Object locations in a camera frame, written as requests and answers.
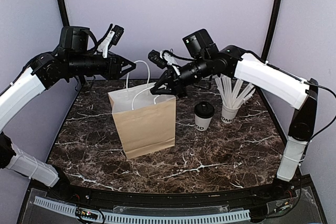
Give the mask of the black plastic cup lid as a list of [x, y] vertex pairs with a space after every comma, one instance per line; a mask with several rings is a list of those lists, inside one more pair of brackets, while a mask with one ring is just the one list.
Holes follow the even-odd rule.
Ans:
[[202, 101], [195, 105], [194, 113], [199, 118], [209, 119], [214, 116], [215, 108], [212, 104], [206, 101]]

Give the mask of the white paper coffee cup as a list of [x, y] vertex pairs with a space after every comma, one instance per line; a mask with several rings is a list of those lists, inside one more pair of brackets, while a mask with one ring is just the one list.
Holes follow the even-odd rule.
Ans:
[[198, 131], [206, 131], [211, 123], [214, 113], [195, 112], [195, 127]]

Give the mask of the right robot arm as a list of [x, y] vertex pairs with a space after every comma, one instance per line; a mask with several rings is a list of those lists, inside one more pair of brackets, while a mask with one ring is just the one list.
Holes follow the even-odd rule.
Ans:
[[318, 91], [322, 87], [315, 79], [306, 80], [290, 74], [262, 60], [254, 52], [229, 45], [219, 50], [206, 29], [198, 30], [183, 38], [191, 58], [184, 66], [178, 66], [164, 58], [174, 57], [168, 50], [152, 50], [148, 59], [164, 72], [151, 88], [153, 95], [185, 97], [186, 87], [209, 76], [224, 75], [251, 83], [286, 101], [294, 114], [288, 130], [288, 138], [277, 181], [268, 188], [273, 200], [280, 199], [288, 191], [287, 182], [294, 177], [303, 162], [314, 132], [317, 117]]

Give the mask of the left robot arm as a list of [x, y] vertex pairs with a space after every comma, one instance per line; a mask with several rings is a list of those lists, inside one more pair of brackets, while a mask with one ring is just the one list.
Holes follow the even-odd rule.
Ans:
[[[124, 28], [111, 24], [97, 40], [88, 27], [63, 27], [57, 47], [32, 58], [1, 93], [1, 129], [32, 99], [61, 79], [69, 81], [74, 77], [99, 75], [107, 80], [118, 80], [134, 70], [134, 62], [110, 51], [123, 33]], [[4, 132], [1, 133], [1, 168], [53, 188], [63, 201], [74, 197], [74, 189], [60, 168], [25, 153]]]

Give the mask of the brown paper bag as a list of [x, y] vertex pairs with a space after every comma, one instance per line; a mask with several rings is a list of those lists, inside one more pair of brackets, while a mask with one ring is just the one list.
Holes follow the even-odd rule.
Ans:
[[111, 91], [112, 117], [127, 159], [175, 145], [176, 97], [152, 95], [150, 70], [145, 84]]

